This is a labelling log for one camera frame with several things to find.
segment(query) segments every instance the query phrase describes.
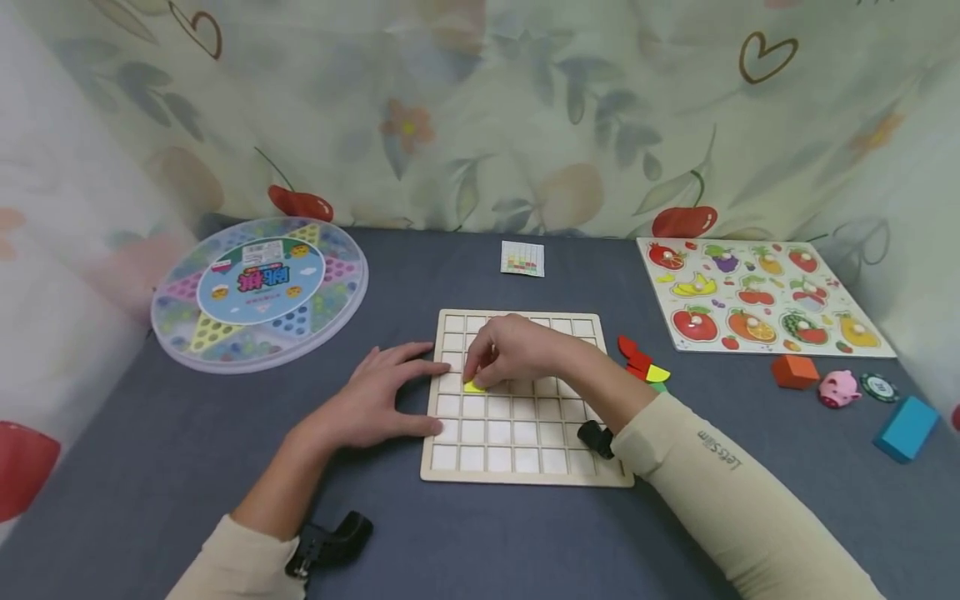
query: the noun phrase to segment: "wrist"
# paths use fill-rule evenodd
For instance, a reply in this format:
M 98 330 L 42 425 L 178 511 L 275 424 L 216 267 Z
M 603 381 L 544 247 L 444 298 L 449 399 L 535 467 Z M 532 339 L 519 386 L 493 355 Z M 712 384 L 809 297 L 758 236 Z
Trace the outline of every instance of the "wrist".
M 325 464 L 342 447 L 344 444 L 326 427 L 301 423 L 287 433 L 280 452 L 310 467 Z

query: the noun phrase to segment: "poker chip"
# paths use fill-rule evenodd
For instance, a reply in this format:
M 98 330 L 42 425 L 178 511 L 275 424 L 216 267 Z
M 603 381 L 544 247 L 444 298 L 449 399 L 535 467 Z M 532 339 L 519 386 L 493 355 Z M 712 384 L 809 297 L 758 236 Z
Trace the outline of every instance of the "poker chip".
M 887 381 L 882 375 L 865 372 L 860 375 L 860 385 L 863 390 L 881 402 L 896 402 L 900 399 L 897 387 Z

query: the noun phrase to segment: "wooden grid board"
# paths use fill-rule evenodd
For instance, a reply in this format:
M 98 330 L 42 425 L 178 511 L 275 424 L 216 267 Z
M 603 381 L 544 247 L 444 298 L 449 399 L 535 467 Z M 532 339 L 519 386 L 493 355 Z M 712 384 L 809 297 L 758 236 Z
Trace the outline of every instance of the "wooden grid board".
M 810 244 L 636 242 L 677 350 L 897 356 Z
M 430 384 L 427 414 L 444 432 L 423 442 L 425 481 L 629 488 L 634 476 L 577 438 L 586 420 L 600 418 L 564 381 L 509 381 L 483 394 L 464 392 L 467 349 L 487 320 L 509 314 L 445 309 L 437 324 L 435 360 L 452 369 Z M 575 335 L 606 352 L 600 318 L 585 313 L 519 312 L 535 323 Z

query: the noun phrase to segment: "right hand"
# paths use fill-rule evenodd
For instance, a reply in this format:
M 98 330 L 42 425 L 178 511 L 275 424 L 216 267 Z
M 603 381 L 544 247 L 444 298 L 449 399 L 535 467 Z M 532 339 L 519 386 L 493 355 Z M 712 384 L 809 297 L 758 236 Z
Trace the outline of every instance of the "right hand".
M 519 315 L 494 317 L 467 351 L 464 381 L 487 389 L 504 379 L 539 379 L 558 374 L 559 356 L 578 340 Z

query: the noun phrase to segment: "small card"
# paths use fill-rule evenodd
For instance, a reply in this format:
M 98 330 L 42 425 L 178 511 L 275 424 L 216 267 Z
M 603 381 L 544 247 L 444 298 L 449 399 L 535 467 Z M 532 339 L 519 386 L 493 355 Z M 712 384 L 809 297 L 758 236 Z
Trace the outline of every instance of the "small card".
M 543 244 L 501 242 L 500 273 L 543 277 Z

